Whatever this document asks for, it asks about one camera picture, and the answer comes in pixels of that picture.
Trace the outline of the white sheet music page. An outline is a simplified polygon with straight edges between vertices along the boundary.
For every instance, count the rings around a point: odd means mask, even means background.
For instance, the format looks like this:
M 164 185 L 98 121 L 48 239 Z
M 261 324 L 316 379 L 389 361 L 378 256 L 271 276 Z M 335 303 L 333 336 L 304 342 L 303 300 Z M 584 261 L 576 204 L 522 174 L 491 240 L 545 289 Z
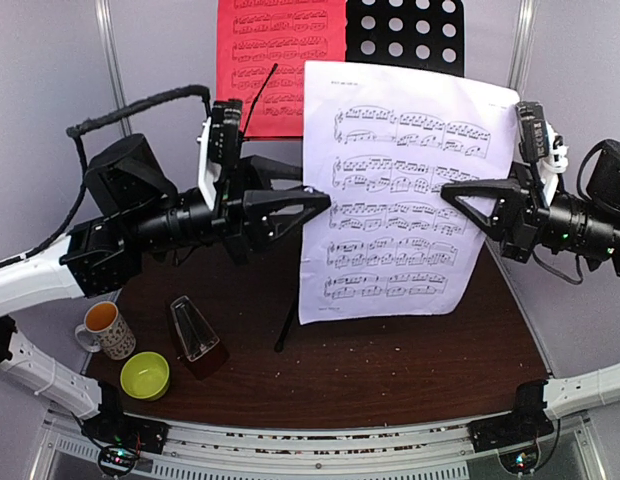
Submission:
M 484 234 L 441 191 L 507 175 L 518 100 L 423 70 L 305 65 L 303 181 L 331 204 L 303 232 L 302 324 L 455 310 Z

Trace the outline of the red sheet music page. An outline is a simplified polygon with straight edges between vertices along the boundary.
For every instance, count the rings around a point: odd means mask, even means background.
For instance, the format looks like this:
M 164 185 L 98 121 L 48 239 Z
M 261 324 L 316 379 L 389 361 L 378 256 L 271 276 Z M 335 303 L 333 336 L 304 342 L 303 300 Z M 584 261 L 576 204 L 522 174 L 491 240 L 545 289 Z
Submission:
M 218 3 L 216 98 L 243 102 L 247 138 L 302 136 L 305 63 L 343 61 L 346 23 L 344 1 Z

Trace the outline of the wooden metronome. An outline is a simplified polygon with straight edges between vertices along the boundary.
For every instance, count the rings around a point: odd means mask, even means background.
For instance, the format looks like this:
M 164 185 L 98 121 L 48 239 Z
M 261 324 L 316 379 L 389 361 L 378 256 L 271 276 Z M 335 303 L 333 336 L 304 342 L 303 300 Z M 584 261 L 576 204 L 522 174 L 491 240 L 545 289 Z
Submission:
M 197 381 L 212 376 L 229 360 L 225 345 L 188 296 L 168 304 L 167 324 L 176 358 Z

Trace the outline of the black music stand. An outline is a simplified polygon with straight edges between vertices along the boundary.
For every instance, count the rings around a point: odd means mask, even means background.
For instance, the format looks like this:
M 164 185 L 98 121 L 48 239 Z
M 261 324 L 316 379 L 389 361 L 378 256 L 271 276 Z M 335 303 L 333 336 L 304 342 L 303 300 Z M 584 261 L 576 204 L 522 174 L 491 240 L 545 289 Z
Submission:
M 343 61 L 393 65 L 462 77 L 465 14 L 460 1 L 344 1 Z

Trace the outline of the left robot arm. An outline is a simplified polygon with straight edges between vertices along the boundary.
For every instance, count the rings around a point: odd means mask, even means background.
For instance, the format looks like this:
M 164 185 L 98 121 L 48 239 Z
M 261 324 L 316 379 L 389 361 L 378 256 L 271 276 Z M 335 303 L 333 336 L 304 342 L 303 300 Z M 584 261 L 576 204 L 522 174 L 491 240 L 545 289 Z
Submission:
M 179 191 L 163 173 L 148 140 L 125 136 L 94 157 L 81 155 L 81 197 L 100 214 L 65 219 L 40 245 L 0 261 L 0 371 L 62 405 L 113 444 L 134 424 L 118 390 L 73 372 L 43 353 L 18 328 L 14 314 L 50 301 L 116 291 L 140 274 L 142 257 L 221 244 L 236 264 L 264 251 L 326 211 L 330 197 L 301 183 L 302 171 L 258 155 L 243 156 L 242 104 L 215 101 L 203 85 L 155 94 L 69 127 L 77 149 L 86 134 L 168 102 L 199 98 L 205 122 L 195 187 Z

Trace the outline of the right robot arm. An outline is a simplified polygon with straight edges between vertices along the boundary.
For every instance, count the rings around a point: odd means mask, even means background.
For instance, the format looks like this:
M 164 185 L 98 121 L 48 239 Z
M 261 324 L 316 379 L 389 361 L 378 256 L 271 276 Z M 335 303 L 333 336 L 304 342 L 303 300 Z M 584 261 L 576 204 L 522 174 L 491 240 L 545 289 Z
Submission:
M 525 263 L 543 246 L 569 252 L 578 266 L 596 270 L 609 261 L 620 278 L 620 142 L 605 139 L 586 155 L 597 161 L 586 186 L 568 193 L 562 175 L 567 147 L 560 138 L 535 147 L 520 145 L 522 160 L 505 179 L 446 184 L 442 198 L 500 245 L 505 258 Z M 541 416 L 558 420 L 571 413 L 620 401 L 620 362 L 564 379 L 518 387 L 514 411 L 503 419 L 509 440 L 525 440 Z

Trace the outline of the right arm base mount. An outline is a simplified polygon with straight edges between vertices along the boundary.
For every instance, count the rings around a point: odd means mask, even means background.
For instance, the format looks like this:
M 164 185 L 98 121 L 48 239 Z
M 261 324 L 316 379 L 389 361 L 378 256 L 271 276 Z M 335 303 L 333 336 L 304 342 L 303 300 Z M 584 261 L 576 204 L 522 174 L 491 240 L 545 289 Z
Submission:
M 474 452 L 496 451 L 501 467 L 519 479 L 540 471 L 554 454 L 561 433 L 561 421 L 553 422 L 544 412 L 547 384 L 547 380 L 523 383 L 509 412 L 469 422 Z

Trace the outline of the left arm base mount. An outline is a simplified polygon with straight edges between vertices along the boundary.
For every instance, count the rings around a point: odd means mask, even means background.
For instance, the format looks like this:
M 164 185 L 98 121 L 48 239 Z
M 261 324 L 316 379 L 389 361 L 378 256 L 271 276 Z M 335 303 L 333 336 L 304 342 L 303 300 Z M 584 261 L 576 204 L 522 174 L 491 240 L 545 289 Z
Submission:
M 117 388 L 106 382 L 98 382 L 98 386 L 101 401 L 97 414 L 86 420 L 75 417 L 75 421 L 81 434 L 97 447 L 100 471 L 106 477 L 120 479 L 132 472 L 143 452 L 163 452 L 169 426 L 125 414 Z

